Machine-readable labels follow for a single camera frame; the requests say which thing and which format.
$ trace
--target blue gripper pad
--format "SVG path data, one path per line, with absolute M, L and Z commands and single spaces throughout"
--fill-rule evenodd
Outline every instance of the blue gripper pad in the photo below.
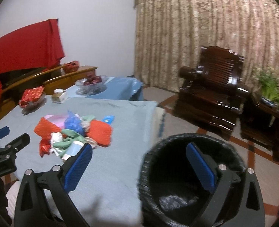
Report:
M 10 132 L 10 130 L 9 130 L 9 127 L 8 127 L 8 126 L 5 126 L 5 127 L 3 127 L 2 129 L 0 129 L 0 140 L 1 140 L 3 137 L 9 135 L 9 132 Z
M 189 143 L 186 148 L 187 159 L 195 171 L 202 187 L 213 193 L 215 190 L 215 175 L 203 159 L 201 152 L 197 151 L 195 144 Z
M 75 190 L 91 159 L 92 147 L 87 145 L 65 175 L 64 190 L 67 193 Z

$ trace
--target pink paper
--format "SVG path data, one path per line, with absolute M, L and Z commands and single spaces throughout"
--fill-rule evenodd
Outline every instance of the pink paper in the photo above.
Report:
M 64 122 L 66 118 L 68 118 L 68 115 L 46 115 L 44 117 L 49 122 L 55 124 L 56 126 L 60 127 L 61 129 L 64 129 Z

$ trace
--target table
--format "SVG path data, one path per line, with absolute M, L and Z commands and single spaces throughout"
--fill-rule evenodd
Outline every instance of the table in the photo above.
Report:
M 33 129 L 41 117 L 47 114 L 63 114 L 68 109 L 81 116 L 93 114 L 98 120 L 114 115 L 111 145 L 98 147 L 75 191 L 69 196 L 77 209 L 91 226 L 138 226 L 141 220 L 141 203 L 138 199 L 137 182 L 143 155 L 155 142 L 154 120 L 157 118 L 156 102 L 96 100 L 70 98 L 63 104 L 47 102 L 37 111 L 23 116 L 21 108 L 15 107 L 1 121 L 0 128 L 8 126 L 10 134 L 0 140 L 0 148 L 24 132 L 30 135 L 28 146 L 18 152 L 15 175 L 22 179 L 24 172 L 49 171 L 63 162 L 54 154 L 39 156 L 40 137 Z M 57 209 L 49 191 L 46 197 L 55 214 Z
M 279 160 L 279 111 L 261 101 L 261 95 L 251 93 L 240 116 L 241 136 L 273 151 Z
M 78 86 L 73 85 L 66 89 L 69 97 L 86 97 L 92 99 L 133 100 L 143 101 L 142 83 L 136 78 L 109 77 L 106 81 L 107 89 L 99 94 L 86 96 L 77 95 Z

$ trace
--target floor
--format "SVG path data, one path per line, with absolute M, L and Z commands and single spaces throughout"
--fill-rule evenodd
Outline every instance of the floor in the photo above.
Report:
M 175 101 L 177 100 L 176 93 L 149 87 L 148 85 L 144 86 L 143 93 L 146 100 L 158 102 L 159 106 L 167 112 L 162 138 L 180 133 L 196 132 L 221 139 L 218 134 L 208 131 L 205 126 L 201 128 L 172 115 Z M 266 227 L 272 226 L 279 215 L 279 163 L 273 161 L 272 152 L 258 144 L 241 138 L 239 121 L 229 143 L 235 147 L 239 155 L 246 162 L 246 165 L 254 169 L 262 192 L 266 213 Z M 11 174 L 4 176 L 3 180 L 6 184 L 5 189 L 8 191 L 17 179 Z

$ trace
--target white wall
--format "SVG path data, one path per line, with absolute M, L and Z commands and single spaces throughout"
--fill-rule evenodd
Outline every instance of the white wall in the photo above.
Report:
M 26 25 L 59 19 L 66 57 L 98 66 L 97 73 L 129 76 L 134 72 L 134 0 L 4 0 L 0 37 Z

